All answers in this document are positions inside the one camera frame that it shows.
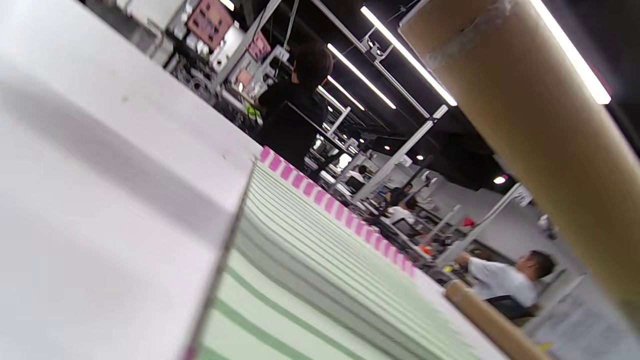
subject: stack of paper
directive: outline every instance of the stack of paper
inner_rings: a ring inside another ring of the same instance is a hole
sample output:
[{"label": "stack of paper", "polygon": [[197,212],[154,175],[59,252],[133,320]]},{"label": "stack of paper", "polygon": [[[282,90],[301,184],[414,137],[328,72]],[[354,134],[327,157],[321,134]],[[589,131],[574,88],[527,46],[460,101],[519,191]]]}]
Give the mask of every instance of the stack of paper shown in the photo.
[{"label": "stack of paper", "polygon": [[257,165],[199,359],[477,359],[413,281]]}]

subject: fluorescent light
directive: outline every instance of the fluorescent light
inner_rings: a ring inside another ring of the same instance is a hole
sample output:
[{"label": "fluorescent light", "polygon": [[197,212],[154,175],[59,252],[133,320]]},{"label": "fluorescent light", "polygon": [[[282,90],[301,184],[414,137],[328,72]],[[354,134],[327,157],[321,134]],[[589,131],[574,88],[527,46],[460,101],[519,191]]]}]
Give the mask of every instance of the fluorescent light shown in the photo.
[{"label": "fluorescent light", "polygon": [[341,92],[344,93],[344,95],[346,95],[349,100],[353,101],[354,104],[356,104],[356,106],[358,106],[362,111],[364,111],[364,107],[362,105],[360,105],[359,102],[356,101],[356,99],[353,98],[353,96],[351,96],[351,94],[349,94],[347,92],[347,90],[345,90],[342,86],[340,86],[340,84],[338,84],[338,82],[336,82],[336,80],[334,80],[331,76],[328,76],[329,81],[332,82],[332,84],[338,88],[338,90],[340,90]]},{"label": "fluorescent light", "polygon": [[234,11],[234,9],[236,8],[236,6],[231,2],[231,0],[220,0],[220,2],[222,3],[222,5],[226,6],[231,11]]},{"label": "fluorescent light", "polygon": [[582,82],[587,86],[591,96],[598,104],[609,104],[611,102],[611,96],[607,93],[607,90],[602,86],[600,80],[593,73],[589,65],[584,58],[578,53],[578,50],[573,46],[571,40],[566,36],[560,25],[556,22],[549,10],[540,0],[529,0],[533,7],[536,9],[542,21],[545,22],[551,34],[556,38],[562,50],[573,64],[573,67],[578,72],[578,75],[582,78]]},{"label": "fluorescent light", "polygon": [[331,94],[329,94],[323,87],[319,86],[318,90],[320,90],[320,92],[324,95],[324,97],[327,98],[329,101],[331,101],[334,105],[336,105],[338,109],[340,109],[342,112],[347,111],[347,109],[345,109],[344,106],[342,106],[338,102],[338,100],[334,99],[333,96],[331,96]]},{"label": "fluorescent light", "polygon": [[416,68],[416,70],[418,70],[418,72],[420,73],[420,75],[424,76],[425,79],[427,79],[427,81],[429,82],[429,84],[431,84],[431,86],[433,86],[433,88],[449,103],[449,105],[451,106],[457,106],[458,103],[456,102],[456,100],[453,98],[453,96],[451,96],[451,94],[449,94],[444,87],[442,87],[442,85],[440,85],[440,83],[427,71],[427,69],[425,69],[422,64],[420,62],[418,62],[418,60],[416,60],[413,55],[409,52],[409,50],[407,50],[401,43],[400,41],[398,41],[393,34],[391,34],[391,32],[389,30],[387,30],[387,28],[385,28],[385,26],[380,22],[380,20],[378,20],[370,11],[369,9],[367,9],[366,6],[361,7],[360,11],[367,17],[367,19],[369,19],[369,21],[371,21],[374,26],[376,26],[376,28],[378,30],[380,30],[381,33],[383,33],[383,35],[389,39],[389,41],[391,41],[391,44],[393,44],[396,49],[400,50],[400,53],[402,55],[404,55],[404,57],[409,60],[409,62],[411,63],[411,65],[413,65],[413,67]]},{"label": "fluorescent light", "polygon": [[349,62],[349,60],[347,60],[342,54],[340,54],[340,51],[334,48],[331,44],[328,44],[327,46],[329,47],[329,50],[331,50],[338,57],[338,59],[340,59],[340,61],[347,65],[347,67],[351,69],[351,71],[353,71],[362,81],[364,81],[365,84],[369,85],[371,90],[378,94],[378,96],[380,96],[381,99],[383,99],[389,106],[391,106],[392,109],[396,108],[396,106],[389,99],[387,99],[387,97],[384,96],[384,94],[382,94],[382,92],[380,92],[380,90],[378,90],[378,88],[376,88],[371,83],[371,81],[365,78],[364,75],[362,75],[362,73],[358,69],[356,69],[356,67],[353,66],[352,63]]},{"label": "fluorescent light", "polygon": [[439,109],[436,110],[436,112],[433,114],[433,117],[436,119],[441,118],[442,115],[444,115],[444,113],[446,113],[448,109],[449,109],[448,106],[442,105],[441,107],[439,107]]}]

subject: paper roll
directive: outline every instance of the paper roll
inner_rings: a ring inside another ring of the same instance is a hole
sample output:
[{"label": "paper roll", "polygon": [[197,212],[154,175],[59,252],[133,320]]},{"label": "paper roll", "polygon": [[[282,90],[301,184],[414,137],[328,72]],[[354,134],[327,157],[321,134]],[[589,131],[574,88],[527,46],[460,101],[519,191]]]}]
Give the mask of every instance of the paper roll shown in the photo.
[{"label": "paper roll", "polygon": [[638,327],[640,167],[531,2],[423,1],[401,33]]},{"label": "paper roll", "polygon": [[456,280],[445,296],[512,360],[550,360],[518,327]]}]

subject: dark hair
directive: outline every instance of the dark hair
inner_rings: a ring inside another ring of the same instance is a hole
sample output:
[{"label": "dark hair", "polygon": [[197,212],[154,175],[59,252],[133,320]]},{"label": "dark hair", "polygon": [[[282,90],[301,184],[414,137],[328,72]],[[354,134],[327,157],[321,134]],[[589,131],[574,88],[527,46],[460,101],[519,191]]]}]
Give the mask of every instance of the dark hair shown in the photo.
[{"label": "dark hair", "polygon": [[529,253],[529,258],[536,262],[536,276],[538,276],[539,279],[549,276],[554,272],[556,263],[548,254],[534,250]]},{"label": "dark hair", "polygon": [[409,199],[406,200],[406,202],[404,202],[404,205],[406,206],[407,209],[409,210],[415,210],[415,208],[418,207],[418,202],[415,201],[415,197],[410,197]]},{"label": "dark hair", "polygon": [[297,55],[293,71],[301,85],[316,88],[333,70],[333,58],[324,44],[302,47]]}]

